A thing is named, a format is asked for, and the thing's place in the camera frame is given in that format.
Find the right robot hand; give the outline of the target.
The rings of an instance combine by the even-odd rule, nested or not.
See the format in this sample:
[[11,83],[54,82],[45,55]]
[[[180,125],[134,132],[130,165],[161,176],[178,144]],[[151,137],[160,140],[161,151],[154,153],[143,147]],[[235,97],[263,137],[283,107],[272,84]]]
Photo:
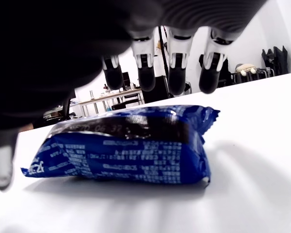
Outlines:
[[88,84],[157,26],[176,40],[212,29],[215,52],[235,40],[262,0],[0,0],[0,191],[13,177],[19,130]]

